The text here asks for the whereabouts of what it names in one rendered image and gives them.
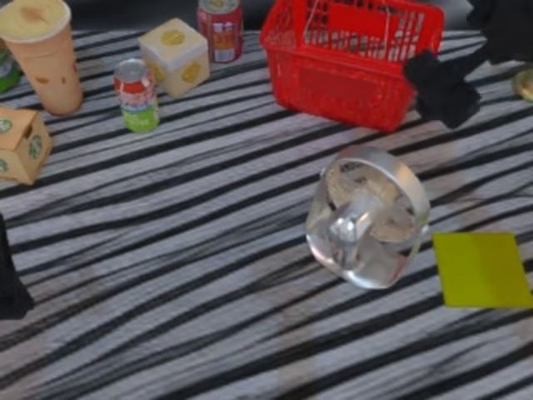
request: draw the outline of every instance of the transparent fan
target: transparent fan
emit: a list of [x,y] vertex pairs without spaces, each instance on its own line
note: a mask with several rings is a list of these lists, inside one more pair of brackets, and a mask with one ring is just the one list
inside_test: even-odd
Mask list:
[[374,147],[349,147],[322,172],[306,222],[316,260],[363,288],[388,288],[417,255],[430,202],[415,174]]

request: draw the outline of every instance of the small box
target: small box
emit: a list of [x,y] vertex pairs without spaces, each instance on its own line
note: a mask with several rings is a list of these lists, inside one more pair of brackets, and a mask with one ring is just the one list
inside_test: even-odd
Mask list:
[[32,185],[51,151],[39,112],[0,107],[0,179]]
[[156,82],[174,98],[210,76],[207,40],[180,19],[146,33],[139,45]]

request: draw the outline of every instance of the yellow square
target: yellow square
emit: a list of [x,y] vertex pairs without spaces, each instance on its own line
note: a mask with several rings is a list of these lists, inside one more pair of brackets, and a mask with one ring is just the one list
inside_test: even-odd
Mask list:
[[533,296],[511,233],[433,234],[448,307],[533,307]]

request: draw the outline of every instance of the striped fabric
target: striped fabric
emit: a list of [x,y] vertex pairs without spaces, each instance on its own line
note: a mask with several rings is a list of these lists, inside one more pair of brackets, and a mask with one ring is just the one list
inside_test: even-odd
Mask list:
[[[391,290],[314,262],[303,223],[319,170],[351,144],[391,151],[438,231],[512,231],[533,269],[533,108],[520,67],[472,79],[483,109],[449,132],[410,112],[385,136],[278,107],[256,33],[240,62],[178,100],[153,134],[124,128],[112,70],[138,32],[78,32],[87,94],[47,115],[34,187],[0,183],[15,263],[37,301],[0,322],[2,400],[533,398],[533,311],[443,306],[431,243]],[[481,42],[450,32],[447,57]],[[24,83],[0,97],[38,108]]]

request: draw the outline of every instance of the red basket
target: red basket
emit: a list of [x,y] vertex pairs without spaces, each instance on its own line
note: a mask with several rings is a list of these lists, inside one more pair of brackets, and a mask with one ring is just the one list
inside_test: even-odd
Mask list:
[[436,53],[443,12],[407,0],[277,0],[261,32],[276,100],[344,123],[394,131],[414,89],[405,62]]

